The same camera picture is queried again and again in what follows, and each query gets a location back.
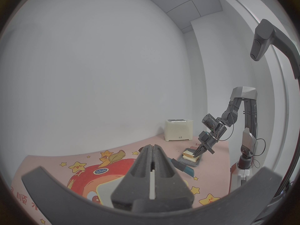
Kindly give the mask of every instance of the wire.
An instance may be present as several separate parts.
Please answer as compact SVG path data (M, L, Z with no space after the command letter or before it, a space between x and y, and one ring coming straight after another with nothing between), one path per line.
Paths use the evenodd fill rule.
M232 128L232 132L231 132L231 134L230 134L229 138L227 138L227 139L225 139L225 140L220 140L220 141L226 141L226 140L230 139L231 135L233 134L233 130L234 130L234 121L233 121L233 116L232 116L232 114L231 114L231 113L230 113L230 115L231 115L232 122L233 122L233 128Z
M258 157L258 156L262 155L265 152L265 147L264 147L263 152L261 154L254 155L254 156Z
M256 141L257 141L257 134L258 134L258 123L257 123L257 121L256 121L256 127L255 127L255 133L256 133L256 138L255 138L255 143L254 143L254 147L253 147L253 151L252 151L252 153L254 152L254 149L255 149L255 146L256 146Z
M255 160L255 161L257 161L256 159L254 159L253 157L252 157L252 159L253 160ZM260 162L259 161L257 161L258 162L258 164L260 165ZM255 164L254 164L254 161L253 161L253 165L254 165L254 167L256 167L256 168L260 168L260 166L259 167L257 167ZM253 166L252 166L253 167Z

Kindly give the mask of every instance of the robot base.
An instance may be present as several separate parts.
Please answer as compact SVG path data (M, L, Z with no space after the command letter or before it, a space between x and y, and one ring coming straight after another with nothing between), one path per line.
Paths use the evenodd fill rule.
M249 169L241 169L238 167L238 163L232 165L230 169L231 179L230 179L230 188L229 193L243 185L252 177L251 167Z

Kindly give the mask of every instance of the toaster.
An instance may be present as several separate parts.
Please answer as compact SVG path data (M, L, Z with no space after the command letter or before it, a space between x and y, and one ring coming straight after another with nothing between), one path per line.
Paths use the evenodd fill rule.
M165 140L193 140L193 120L168 119L165 121Z

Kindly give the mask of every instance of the yellow star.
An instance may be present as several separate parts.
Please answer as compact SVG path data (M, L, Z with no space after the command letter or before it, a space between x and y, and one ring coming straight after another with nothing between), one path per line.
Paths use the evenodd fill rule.
M212 203L214 201L217 201L218 199L220 199L219 197L214 197L212 196L212 194L208 194L207 197L205 199L201 199L199 200L199 202L202 204L202 205L207 205L209 203Z
M113 154L113 152L110 152L108 150L106 150L105 152L101 152L102 157L105 157L105 156L109 157L111 154Z
M190 191L191 191L194 195L197 194L197 193L200 194L199 189L200 189L199 187L194 187L194 186L193 186L192 189L191 189Z
M84 171L85 170L85 167L84 167L85 165L86 165L86 163L76 162L76 163L74 163L73 166L70 166L69 168L72 169L73 172L75 173L79 170Z

